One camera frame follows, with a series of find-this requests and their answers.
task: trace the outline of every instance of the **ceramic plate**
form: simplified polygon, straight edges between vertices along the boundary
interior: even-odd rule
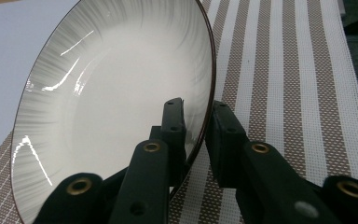
[[[195,0],[83,0],[62,20],[27,80],[12,145],[12,187],[24,222],[66,177],[107,178],[184,100],[187,157],[212,105],[210,25]]]

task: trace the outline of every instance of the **brown and white stripe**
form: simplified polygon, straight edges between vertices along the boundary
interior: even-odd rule
[[[324,33],[320,2],[308,1],[310,40],[315,62],[321,127],[329,175],[351,175],[336,97],[333,68]]]
[[[284,157],[298,174],[306,177],[295,0],[283,1],[282,22],[285,24],[282,31]]]

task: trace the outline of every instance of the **textured fabric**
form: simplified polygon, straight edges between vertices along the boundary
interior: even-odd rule
[[[204,0],[217,55],[214,98],[251,140],[275,146],[322,185],[358,178],[358,84],[336,0]],[[0,147],[0,223],[21,222]],[[206,147],[170,202],[171,223],[242,223],[235,190],[213,182]]]

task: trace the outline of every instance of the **metal grommet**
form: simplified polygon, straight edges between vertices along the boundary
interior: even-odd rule
[[[260,144],[260,143],[252,144],[252,149],[258,153],[268,153],[269,152],[269,147],[264,144]]]
[[[89,190],[91,186],[91,180],[87,177],[80,177],[68,185],[66,192],[71,195],[79,195]]]
[[[345,194],[358,198],[358,184],[350,180],[339,181],[337,187]]]
[[[144,150],[146,152],[155,152],[155,151],[159,151],[160,146],[158,143],[148,143],[146,145],[144,145]]]

